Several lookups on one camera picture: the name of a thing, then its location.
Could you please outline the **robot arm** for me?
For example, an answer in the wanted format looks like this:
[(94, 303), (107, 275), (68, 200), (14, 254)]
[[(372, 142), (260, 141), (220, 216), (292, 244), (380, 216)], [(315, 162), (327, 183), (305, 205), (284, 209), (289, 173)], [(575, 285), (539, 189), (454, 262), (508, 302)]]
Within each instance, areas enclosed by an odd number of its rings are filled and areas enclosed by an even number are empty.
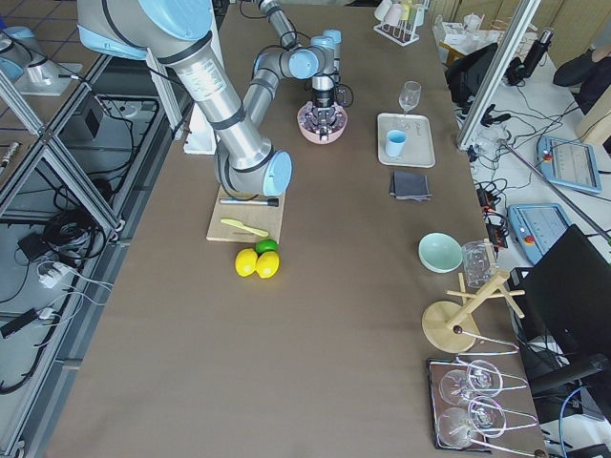
[(255, 59), (243, 101), (250, 119), (255, 125), (262, 123), (282, 80), (304, 80), (310, 83), (310, 99), (296, 115), (302, 135), (316, 144), (335, 141), (348, 124), (340, 100), (341, 32), (326, 30), (305, 46), (279, 2), (259, 1), (257, 6), (278, 34), (279, 46), (263, 50)]
[(246, 113), (211, 41), (208, 1), (80, 1), (81, 43), (126, 59), (152, 55), (171, 68), (228, 152), (219, 180), (237, 192), (276, 197), (285, 192), (292, 161), (274, 149)]

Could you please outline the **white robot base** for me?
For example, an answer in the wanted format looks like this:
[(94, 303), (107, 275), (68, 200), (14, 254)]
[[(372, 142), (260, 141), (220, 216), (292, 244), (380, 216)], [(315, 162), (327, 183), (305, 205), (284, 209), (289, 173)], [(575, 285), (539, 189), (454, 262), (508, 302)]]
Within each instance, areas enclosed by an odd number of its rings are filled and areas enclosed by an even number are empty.
[(213, 156), (217, 151), (216, 133), (197, 103), (193, 106), (183, 151), (199, 156)]

